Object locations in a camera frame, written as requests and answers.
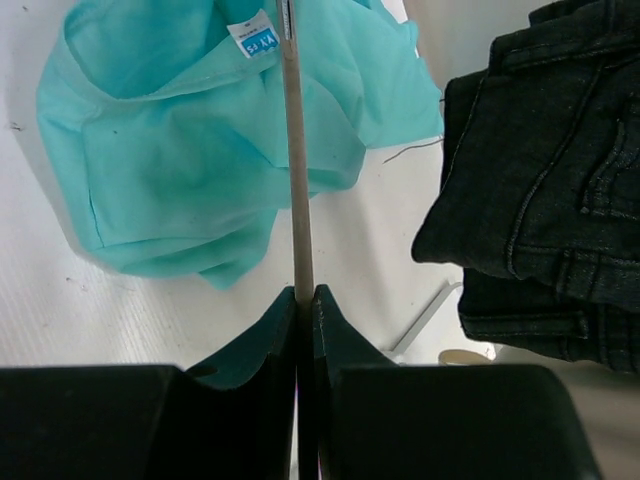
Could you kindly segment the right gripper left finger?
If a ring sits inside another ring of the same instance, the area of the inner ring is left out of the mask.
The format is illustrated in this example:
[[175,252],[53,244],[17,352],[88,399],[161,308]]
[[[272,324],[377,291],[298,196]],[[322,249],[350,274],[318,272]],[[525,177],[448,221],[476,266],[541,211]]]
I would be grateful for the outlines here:
[[5,479],[285,479],[295,387],[295,299],[187,370],[173,365],[5,368]]

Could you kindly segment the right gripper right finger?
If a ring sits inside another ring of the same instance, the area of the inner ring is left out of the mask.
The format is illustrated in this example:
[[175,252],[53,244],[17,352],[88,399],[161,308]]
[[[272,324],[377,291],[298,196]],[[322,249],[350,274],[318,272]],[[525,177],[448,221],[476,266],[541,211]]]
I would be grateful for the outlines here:
[[326,479],[597,479],[560,380],[536,365],[400,366],[342,314],[312,306]]

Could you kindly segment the teal t shirt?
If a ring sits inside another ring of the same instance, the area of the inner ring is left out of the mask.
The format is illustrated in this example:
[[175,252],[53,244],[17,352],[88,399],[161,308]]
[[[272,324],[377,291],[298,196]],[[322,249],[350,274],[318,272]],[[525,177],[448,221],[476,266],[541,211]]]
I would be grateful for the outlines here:
[[[312,194],[347,190],[369,149],[440,135],[417,26],[379,1],[295,5]],[[265,256],[290,205],[272,1],[80,1],[36,94],[37,121],[88,255],[219,289]]]

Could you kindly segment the grey hanger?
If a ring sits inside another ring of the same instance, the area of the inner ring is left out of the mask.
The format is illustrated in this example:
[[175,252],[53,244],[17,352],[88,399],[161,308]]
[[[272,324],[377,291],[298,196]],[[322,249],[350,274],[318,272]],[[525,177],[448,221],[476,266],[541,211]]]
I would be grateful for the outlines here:
[[314,296],[314,274],[309,211],[307,149],[304,131],[300,62],[293,1],[276,2],[286,109],[286,126],[291,186],[291,215],[295,297],[309,307]]

